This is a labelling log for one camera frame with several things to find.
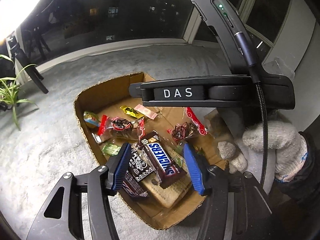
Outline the bagged bread loaf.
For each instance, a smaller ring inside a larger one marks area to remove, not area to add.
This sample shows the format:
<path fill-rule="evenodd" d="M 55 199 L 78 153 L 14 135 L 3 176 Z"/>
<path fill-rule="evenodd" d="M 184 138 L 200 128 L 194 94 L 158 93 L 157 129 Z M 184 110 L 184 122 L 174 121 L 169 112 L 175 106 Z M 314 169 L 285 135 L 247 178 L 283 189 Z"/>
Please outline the bagged bread loaf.
<path fill-rule="evenodd" d="M 168 144 L 164 144 L 164 149 L 173 159 L 174 149 Z M 170 209 L 185 196 L 192 186 L 191 178 L 189 176 L 185 161 L 182 169 L 187 174 L 166 189 L 160 187 L 155 172 L 152 172 L 152 174 L 148 175 L 139 183 L 147 190 L 149 194 L 153 196 L 153 198 L 155 198 L 157 202 L 159 202 L 159 204 L 161 204 L 164 208 Z"/>

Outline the yellow candy wrapper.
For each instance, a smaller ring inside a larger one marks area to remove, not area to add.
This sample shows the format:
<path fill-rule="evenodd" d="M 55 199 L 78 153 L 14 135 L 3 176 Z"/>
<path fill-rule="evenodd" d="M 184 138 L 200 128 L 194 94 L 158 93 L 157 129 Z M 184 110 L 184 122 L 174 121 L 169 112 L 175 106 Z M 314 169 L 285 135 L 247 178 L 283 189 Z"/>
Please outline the yellow candy wrapper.
<path fill-rule="evenodd" d="M 133 118 L 136 118 L 136 119 L 139 119 L 139 118 L 142 118 L 144 117 L 144 115 L 142 113 L 140 113 L 139 111 L 135 110 L 134 108 L 132 107 L 128 107 L 128 106 L 121 106 L 120 109 L 126 114 L 126 115 L 129 115 Z"/>

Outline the yellow jelly cup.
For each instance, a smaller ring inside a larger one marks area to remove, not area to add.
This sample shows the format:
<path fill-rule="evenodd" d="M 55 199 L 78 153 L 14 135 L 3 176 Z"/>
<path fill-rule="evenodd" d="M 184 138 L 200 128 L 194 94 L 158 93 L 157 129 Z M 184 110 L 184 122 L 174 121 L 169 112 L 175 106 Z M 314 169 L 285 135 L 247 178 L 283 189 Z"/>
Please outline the yellow jelly cup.
<path fill-rule="evenodd" d="M 100 120 L 99 117 L 92 112 L 84 111 L 83 114 L 84 121 L 87 125 L 87 127 L 91 129 L 99 128 L 100 127 Z"/>

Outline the small pink wrapper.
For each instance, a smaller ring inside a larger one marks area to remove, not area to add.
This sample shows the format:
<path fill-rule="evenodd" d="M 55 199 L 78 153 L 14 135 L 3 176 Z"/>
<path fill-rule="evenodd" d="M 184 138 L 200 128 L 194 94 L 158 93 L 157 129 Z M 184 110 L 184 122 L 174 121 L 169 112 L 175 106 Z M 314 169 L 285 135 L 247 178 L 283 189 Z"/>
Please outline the small pink wrapper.
<path fill-rule="evenodd" d="M 139 113 L 143 114 L 144 116 L 148 117 L 151 120 L 154 120 L 157 117 L 157 113 L 153 112 L 152 110 L 144 107 L 141 104 L 138 104 L 135 108 L 135 111 L 138 111 Z"/>

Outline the small green candy packet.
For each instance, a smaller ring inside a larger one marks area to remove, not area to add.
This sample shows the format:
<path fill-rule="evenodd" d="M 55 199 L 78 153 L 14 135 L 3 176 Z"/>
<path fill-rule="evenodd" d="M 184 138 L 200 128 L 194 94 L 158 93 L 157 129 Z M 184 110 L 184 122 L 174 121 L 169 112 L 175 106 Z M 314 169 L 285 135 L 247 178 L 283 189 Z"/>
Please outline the small green candy packet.
<path fill-rule="evenodd" d="M 103 145 L 101 151 L 104 155 L 115 156 L 119 153 L 120 146 L 107 142 L 106 144 Z"/>

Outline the small spider plant offshoot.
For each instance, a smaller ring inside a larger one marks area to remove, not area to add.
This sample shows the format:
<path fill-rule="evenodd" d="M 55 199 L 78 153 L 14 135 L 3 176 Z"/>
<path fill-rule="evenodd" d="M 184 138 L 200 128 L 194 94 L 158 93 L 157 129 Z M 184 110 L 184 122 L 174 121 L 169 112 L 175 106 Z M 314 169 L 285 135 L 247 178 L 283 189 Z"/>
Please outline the small spider plant offshoot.
<path fill-rule="evenodd" d="M 28 99 L 18 99 L 18 93 L 20 91 L 21 84 L 18 83 L 17 79 L 20 77 L 22 72 L 25 72 L 30 67 L 36 67 L 36 64 L 29 64 L 23 67 L 17 74 L 16 77 L 1 77 L 1 103 L 5 103 L 11 107 L 12 119 L 17 129 L 20 131 L 21 127 L 18 123 L 16 108 L 20 103 L 31 103 L 38 107 L 38 105 Z"/>

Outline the red clear snack packet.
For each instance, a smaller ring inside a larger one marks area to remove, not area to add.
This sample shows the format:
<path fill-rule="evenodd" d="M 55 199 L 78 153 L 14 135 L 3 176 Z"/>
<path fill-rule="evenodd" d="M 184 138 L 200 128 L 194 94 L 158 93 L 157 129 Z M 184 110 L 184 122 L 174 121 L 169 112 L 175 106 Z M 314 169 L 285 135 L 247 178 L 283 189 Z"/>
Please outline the red clear snack packet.
<path fill-rule="evenodd" d="M 167 133 L 171 135 L 175 142 L 205 136 L 208 133 L 207 128 L 198 119 L 190 107 L 185 107 L 183 112 L 183 122 L 176 124 L 173 129 L 168 129 Z"/>

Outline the red clear dates packet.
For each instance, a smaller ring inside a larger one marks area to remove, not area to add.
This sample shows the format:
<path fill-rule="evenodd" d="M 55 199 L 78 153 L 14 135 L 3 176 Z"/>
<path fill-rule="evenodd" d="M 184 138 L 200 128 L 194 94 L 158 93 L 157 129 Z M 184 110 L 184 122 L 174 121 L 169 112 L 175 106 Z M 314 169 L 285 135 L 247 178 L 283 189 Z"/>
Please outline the red clear dates packet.
<path fill-rule="evenodd" d="M 144 117 L 130 121 L 124 118 L 111 118 L 103 115 L 97 135 L 104 140 L 113 137 L 139 140 L 145 135 Z"/>

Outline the dark brown chocolate packet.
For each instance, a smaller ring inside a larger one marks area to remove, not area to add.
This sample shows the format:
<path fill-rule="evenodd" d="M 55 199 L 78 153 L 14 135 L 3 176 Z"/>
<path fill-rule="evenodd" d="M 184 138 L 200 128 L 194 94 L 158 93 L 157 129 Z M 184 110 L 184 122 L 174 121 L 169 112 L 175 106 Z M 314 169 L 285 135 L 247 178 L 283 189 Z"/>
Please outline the dark brown chocolate packet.
<path fill-rule="evenodd" d="M 150 166 L 149 162 L 143 157 L 143 154 L 139 152 L 135 146 L 131 146 L 131 158 L 129 161 L 129 172 L 133 178 L 140 182 L 148 175 L 154 172 L 154 169 Z"/>

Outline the Snickers bar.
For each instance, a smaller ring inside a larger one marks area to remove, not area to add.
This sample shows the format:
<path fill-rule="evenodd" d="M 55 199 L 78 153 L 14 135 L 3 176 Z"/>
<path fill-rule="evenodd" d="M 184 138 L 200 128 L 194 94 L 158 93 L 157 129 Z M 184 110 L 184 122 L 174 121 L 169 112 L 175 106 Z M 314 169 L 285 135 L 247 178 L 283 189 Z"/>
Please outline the Snickers bar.
<path fill-rule="evenodd" d="M 149 160 L 161 188 L 166 189 L 187 174 L 166 152 L 156 131 L 144 135 L 137 149 Z"/>
<path fill-rule="evenodd" d="M 123 190 L 133 199 L 146 199 L 149 197 L 145 191 L 135 180 L 133 175 L 127 171 L 122 185 Z"/>

